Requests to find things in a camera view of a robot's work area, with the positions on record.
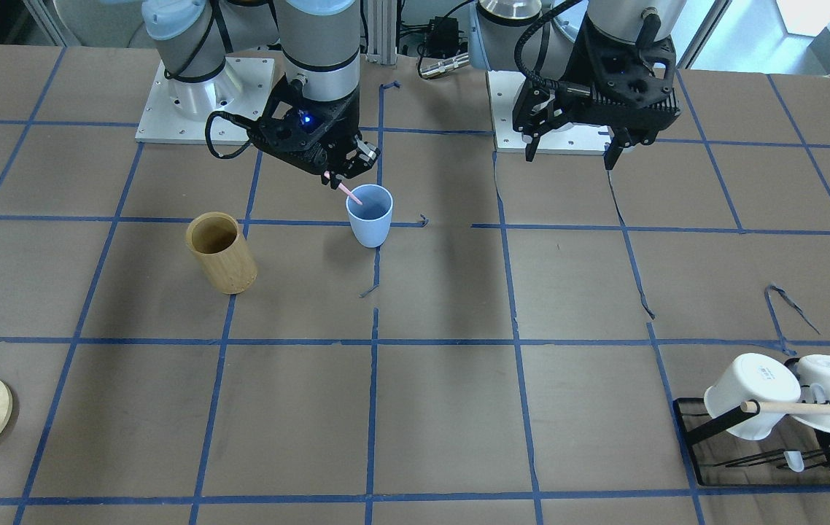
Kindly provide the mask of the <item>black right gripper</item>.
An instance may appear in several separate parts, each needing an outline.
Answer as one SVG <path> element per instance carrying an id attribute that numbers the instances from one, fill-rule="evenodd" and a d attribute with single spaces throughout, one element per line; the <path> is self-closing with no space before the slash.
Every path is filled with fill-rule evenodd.
<path id="1" fill-rule="evenodd" d="M 320 176 L 332 190 L 347 190 L 343 179 L 371 170 L 381 150 L 364 140 L 358 102 L 309 102 L 309 113 L 319 122 L 311 133 L 306 172 Z"/>

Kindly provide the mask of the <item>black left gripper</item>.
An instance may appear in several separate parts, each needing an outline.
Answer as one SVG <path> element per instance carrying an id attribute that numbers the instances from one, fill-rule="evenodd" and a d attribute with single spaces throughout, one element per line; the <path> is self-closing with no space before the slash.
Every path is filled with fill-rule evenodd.
<path id="1" fill-rule="evenodd" d="M 520 132 L 525 162 L 535 159 L 541 137 L 565 124 L 608 126 L 611 140 L 604 167 L 612 171 L 634 145 L 651 145 L 680 116 L 674 91 L 671 37 L 662 36 L 659 15 L 640 15 L 635 40 L 619 41 L 583 17 L 565 72 L 545 77 L 523 59 L 529 40 L 555 15 L 541 15 L 517 39 L 513 50 L 524 81 L 513 106 L 513 129 Z"/>

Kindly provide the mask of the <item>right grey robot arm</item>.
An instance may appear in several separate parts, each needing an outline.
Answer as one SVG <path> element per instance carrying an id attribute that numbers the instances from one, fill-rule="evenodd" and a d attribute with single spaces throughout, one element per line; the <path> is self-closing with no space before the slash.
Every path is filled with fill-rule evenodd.
<path id="1" fill-rule="evenodd" d="M 358 1 L 144 1 L 142 23 L 154 41 L 164 77 L 201 86 L 226 77 L 228 56 L 278 44 L 284 76 L 254 117 L 229 111 L 216 96 L 204 137 L 226 120 L 247 134 L 247 146 L 316 175 L 332 189 L 369 171 L 379 148 L 364 140 L 360 117 L 361 4 Z"/>

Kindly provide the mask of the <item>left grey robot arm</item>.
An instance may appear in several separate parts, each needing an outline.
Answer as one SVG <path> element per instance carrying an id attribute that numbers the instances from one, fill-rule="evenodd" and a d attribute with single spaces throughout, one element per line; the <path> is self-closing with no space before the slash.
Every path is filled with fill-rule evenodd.
<path id="1" fill-rule="evenodd" d="M 559 17 L 575 1 L 476 1 L 468 52 L 475 69 L 522 75 L 511 127 L 527 162 L 568 124 L 606 126 L 605 168 L 651 145 L 679 117 L 671 33 L 684 1 L 585 1 L 575 36 Z"/>

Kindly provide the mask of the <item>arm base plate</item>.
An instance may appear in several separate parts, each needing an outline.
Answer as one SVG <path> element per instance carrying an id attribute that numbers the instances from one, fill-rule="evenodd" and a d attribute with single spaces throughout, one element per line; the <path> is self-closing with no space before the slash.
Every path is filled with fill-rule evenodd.
<path id="1" fill-rule="evenodd" d="M 499 153 L 523 153 L 526 144 L 521 133 L 513 130 L 512 111 L 523 76 L 519 72 L 489 71 L 487 84 L 489 108 L 494 123 L 495 150 Z M 543 154 L 602 155 L 610 143 L 608 126 L 566 124 L 542 137 L 536 152 Z"/>
<path id="2" fill-rule="evenodd" d="M 139 118 L 135 139 L 141 143 L 205 145 L 212 111 L 258 117 L 275 80 L 271 58 L 228 58 L 214 79 L 184 83 L 165 78 L 159 63 Z"/>

